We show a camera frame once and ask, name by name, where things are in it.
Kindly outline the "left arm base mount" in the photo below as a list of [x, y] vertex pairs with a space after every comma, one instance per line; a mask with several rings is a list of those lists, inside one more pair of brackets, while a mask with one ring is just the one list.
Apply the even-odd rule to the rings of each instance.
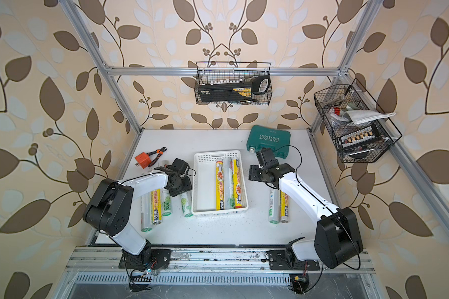
[[172, 251], [169, 249], [145, 249], [139, 255], [132, 255], [122, 250], [118, 267], [124, 270], [167, 268], [171, 261], [171, 253]]

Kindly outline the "yellow wrap roll with salmon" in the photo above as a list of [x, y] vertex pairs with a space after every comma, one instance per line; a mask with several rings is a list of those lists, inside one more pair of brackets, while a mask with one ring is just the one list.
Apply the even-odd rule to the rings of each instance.
[[238, 158], [233, 158], [232, 162], [232, 175], [233, 175], [233, 199], [234, 208], [239, 209], [243, 207], [242, 188], [241, 188], [241, 174], [240, 164]]

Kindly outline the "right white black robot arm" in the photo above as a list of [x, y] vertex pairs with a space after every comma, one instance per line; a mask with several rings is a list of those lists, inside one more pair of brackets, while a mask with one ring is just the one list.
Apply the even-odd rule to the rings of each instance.
[[270, 148], [256, 153], [257, 165], [249, 167], [249, 180], [278, 188], [313, 221], [314, 239], [300, 238], [288, 244], [291, 261], [320, 260], [329, 269], [360, 257], [364, 246], [357, 217], [350, 208], [340, 208], [311, 188], [287, 163], [279, 163]]

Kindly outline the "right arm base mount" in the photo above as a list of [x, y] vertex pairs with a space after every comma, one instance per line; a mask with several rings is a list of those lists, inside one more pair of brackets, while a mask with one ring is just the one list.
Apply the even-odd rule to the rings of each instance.
[[299, 270], [320, 270], [318, 261], [315, 260], [298, 260], [292, 251], [289, 250], [269, 250], [266, 253], [266, 259], [269, 262], [271, 270], [281, 271], [299, 271]]

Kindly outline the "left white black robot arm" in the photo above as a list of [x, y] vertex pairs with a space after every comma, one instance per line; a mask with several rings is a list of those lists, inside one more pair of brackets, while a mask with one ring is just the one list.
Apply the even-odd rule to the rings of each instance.
[[133, 201], [159, 189], [168, 190], [171, 196], [191, 191], [189, 170], [189, 164], [177, 158], [171, 165], [157, 167], [153, 172], [136, 178], [121, 181], [103, 179], [82, 219], [108, 235], [127, 254], [138, 257], [144, 252], [147, 240], [129, 221]]

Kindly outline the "white perforated plastic basket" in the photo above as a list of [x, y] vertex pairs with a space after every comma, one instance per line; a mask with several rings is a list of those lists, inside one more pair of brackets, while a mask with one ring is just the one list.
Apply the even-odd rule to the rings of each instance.
[[244, 213], [248, 198], [238, 150], [196, 153], [193, 169], [192, 214], [218, 216]]

